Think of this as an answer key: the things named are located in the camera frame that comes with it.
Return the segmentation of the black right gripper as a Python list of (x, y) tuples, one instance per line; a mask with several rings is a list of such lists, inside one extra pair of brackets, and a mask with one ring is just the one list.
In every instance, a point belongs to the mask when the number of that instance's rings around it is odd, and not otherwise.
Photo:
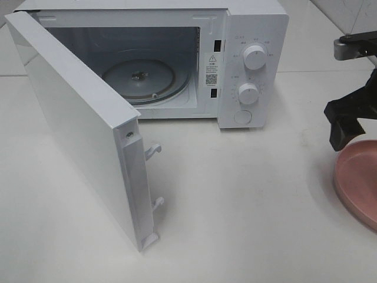
[(327, 103), (324, 114), (330, 123), (329, 142), (341, 151), (355, 137), (365, 134), (358, 118), (376, 120), (376, 68), (366, 84), (346, 97)]

